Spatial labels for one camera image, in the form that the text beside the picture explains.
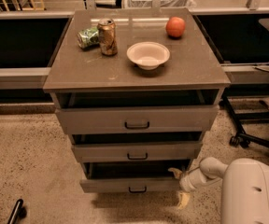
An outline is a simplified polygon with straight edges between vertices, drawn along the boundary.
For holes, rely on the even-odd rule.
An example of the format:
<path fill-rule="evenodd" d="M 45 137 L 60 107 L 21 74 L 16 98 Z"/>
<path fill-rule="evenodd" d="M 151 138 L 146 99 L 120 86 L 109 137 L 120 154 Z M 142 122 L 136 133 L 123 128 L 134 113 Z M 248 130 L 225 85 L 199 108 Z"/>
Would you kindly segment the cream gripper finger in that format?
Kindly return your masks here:
<path fill-rule="evenodd" d="M 168 171 L 174 175 L 175 179 L 180 179 L 183 174 L 183 172 L 177 168 L 169 168 Z"/>
<path fill-rule="evenodd" d="M 189 201 L 190 201 L 191 195 L 188 192 L 179 191 L 177 193 L 177 196 L 178 196 L 177 208 L 178 209 L 185 208 L 188 205 Z"/>

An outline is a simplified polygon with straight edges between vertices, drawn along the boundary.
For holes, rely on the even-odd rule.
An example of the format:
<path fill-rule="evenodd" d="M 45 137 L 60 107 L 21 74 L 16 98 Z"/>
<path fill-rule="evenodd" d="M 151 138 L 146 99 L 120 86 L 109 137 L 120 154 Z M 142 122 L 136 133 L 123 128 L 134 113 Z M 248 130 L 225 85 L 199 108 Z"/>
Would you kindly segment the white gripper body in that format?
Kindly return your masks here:
<path fill-rule="evenodd" d="M 194 169 L 182 174 L 179 179 L 179 185 L 185 192 L 193 192 L 208 183 L 208 178 L 200 169 Z"/>

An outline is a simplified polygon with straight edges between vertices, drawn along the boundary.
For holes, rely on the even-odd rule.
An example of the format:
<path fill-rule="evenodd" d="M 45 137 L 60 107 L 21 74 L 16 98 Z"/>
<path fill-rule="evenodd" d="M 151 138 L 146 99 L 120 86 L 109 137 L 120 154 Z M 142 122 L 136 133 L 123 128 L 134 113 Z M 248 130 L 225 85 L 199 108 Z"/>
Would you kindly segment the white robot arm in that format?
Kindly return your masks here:
<path fill-rule="evenodd" d="M 252 159 L 230 164 L 208 157 L 191 171 L 169 170 L 179 181 L 179 207 L 187 205 L 190 193 L 222 182 L 221 224 L 269 224 L 269 166 Z"/>

